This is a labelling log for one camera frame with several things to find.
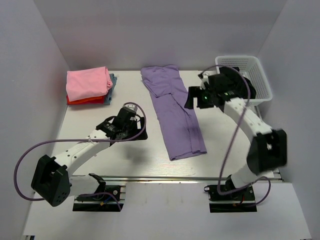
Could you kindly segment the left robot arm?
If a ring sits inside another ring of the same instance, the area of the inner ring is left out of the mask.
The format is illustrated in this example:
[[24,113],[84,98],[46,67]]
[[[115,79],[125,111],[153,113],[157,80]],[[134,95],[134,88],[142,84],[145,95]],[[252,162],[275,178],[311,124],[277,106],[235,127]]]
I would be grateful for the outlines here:
[[147,140],[146,116],[138,115],[133,105],[123,106],[116,116],[106,118],[83,140],[55,156],[42,156],[36,165],[31,187],[52,207],[62,204],[67,197],[103,199],[106,182],[95,173],[75,175],[75,171],[99,152],[114,143]]

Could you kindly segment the purple t shirt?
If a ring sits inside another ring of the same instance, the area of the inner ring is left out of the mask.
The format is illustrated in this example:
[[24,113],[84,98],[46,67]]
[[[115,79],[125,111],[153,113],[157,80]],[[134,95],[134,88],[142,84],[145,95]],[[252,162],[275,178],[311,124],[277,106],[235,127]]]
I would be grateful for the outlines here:
[[188,91],[178,67],[144,67],[140,74],[149,91],[169,159],[173,161],[206,154],[196,113],[185,108]]

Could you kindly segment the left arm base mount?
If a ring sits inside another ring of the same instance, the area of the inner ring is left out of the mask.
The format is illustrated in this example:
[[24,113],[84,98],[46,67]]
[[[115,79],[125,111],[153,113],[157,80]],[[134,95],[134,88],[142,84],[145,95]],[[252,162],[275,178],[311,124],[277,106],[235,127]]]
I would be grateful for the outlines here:
[[70,179],[70,195],[74,196],[74,212],[121,212],[125,203],[126,187],[108,183],[101,176],[73,176]]

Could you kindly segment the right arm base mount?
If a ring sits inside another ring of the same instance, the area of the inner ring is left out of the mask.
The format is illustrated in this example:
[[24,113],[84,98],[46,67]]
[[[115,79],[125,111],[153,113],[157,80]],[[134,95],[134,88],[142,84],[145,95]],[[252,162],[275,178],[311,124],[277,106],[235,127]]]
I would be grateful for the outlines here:
[[253,187],[228,195],[220,195],[217,185],[207,185],[203,188],[208,194],[210,213],[255,213],[256,198]]

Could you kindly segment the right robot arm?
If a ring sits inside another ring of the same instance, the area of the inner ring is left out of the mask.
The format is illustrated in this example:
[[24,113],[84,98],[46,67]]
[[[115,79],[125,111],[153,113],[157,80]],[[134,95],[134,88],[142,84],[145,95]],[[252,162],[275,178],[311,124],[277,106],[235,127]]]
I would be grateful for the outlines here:
[[217,107],[236,124],[235,131],[242,130],[250,142],[245,165],[228,176],[224,185],[218,184],[221,196],[232,195],[246,189],[288,162],[287,134],[283,129],[274,129],[248,108],[243,99],[224,74],[198,74],[200,86],[190,86],[184,107],[207,109]]

